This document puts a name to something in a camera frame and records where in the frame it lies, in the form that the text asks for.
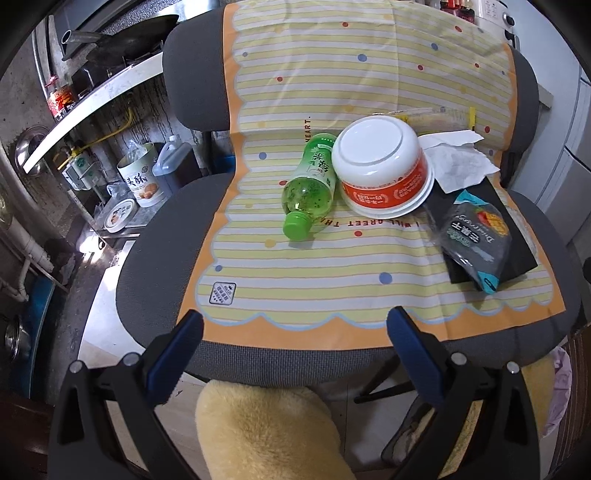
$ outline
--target crumpled tissue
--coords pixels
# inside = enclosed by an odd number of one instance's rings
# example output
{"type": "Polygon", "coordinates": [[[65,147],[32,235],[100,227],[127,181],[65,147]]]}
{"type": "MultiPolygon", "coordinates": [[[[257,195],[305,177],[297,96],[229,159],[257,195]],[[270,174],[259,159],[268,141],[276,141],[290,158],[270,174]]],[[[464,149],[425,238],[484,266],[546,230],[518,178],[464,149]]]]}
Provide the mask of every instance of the crumpled tissue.
{"type": "Polygon", "coordinates": [[[483,137],[472,130],[442,132],[418,138],[445,193],[478,185],[485,176],[499,171],[484,153],[474,148],[483,137]]]}

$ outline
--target blue dot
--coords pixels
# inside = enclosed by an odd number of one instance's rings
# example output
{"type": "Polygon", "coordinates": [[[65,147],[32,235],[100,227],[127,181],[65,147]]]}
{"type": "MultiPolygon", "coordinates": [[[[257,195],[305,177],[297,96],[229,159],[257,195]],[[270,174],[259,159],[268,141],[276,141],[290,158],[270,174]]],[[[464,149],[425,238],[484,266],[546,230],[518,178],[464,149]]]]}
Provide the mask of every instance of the blue dot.
{"type": "Polygon", "coordinates": [[[388,285],[389,283],[392,283],[392,275],[390,275],[388,272],[381,272],[379,275],[379,282],[382,285],[388,285]]]}

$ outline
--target instant noodle bowl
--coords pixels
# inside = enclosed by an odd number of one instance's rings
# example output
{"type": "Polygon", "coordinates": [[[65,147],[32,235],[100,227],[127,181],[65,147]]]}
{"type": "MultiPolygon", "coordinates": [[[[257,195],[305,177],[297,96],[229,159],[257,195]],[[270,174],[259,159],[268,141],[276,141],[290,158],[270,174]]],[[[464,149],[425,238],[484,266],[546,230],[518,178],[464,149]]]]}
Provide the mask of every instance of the instant noodle bowl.
{"type": "Polygon", "coordinates": [[[435,181],[413,129],[387,115],[361,118],[345,128],[332,160],[343,199],[370,218],[410,213],[426,200],[435,181]]]}

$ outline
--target wok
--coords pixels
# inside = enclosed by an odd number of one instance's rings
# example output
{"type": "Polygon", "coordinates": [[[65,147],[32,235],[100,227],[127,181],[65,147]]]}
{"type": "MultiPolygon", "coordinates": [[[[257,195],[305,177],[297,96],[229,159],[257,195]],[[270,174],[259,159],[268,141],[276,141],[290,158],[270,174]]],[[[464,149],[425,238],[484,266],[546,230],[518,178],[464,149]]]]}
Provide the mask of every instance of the wok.
{"type": "Polygon", "coordinates": [[[176,26],[178,15],[162,15],[143,20],[115,35],[68,30],[61,38],[68,43],[95,43],[96,48],[86,56],[90,63],[102,67],[120,65],[122,59],[135,60],[149,53],[176,26]]]}

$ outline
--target metal screw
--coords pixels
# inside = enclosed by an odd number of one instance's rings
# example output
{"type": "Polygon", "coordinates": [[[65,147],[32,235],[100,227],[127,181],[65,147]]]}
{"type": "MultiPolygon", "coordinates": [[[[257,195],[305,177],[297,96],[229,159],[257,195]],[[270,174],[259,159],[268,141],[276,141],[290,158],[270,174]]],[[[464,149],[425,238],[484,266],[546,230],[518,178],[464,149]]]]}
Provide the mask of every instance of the metal screw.
{"type": "Polygon", "coordinates": [[[517,365],[515,362],[507,362],[507,370],[512,374],[518,374],[519,365],[517,365]]]}
{"type": "Polygon", "coordinates": [[[132,367],[139,361],[139,355],[135,352],[128,353],[123,357],[123,364],[126,367],[132,367]]]}
{"type": "Polygon", "coordinates": [[[463,353],[452,353],[452,362],[454,362],[456,365],[466,365],[467,361],[468,359],[466,358],[466,355],[464,355],[463,353]]]}
{"type": "Polygon", "coordinates": [[[82,370],[83,366],[84,366],[84,364],[80,360],[76,360],[70,364],[70,372],[72,372],[73,374],[76,374],[80,370],[82,370]]]}

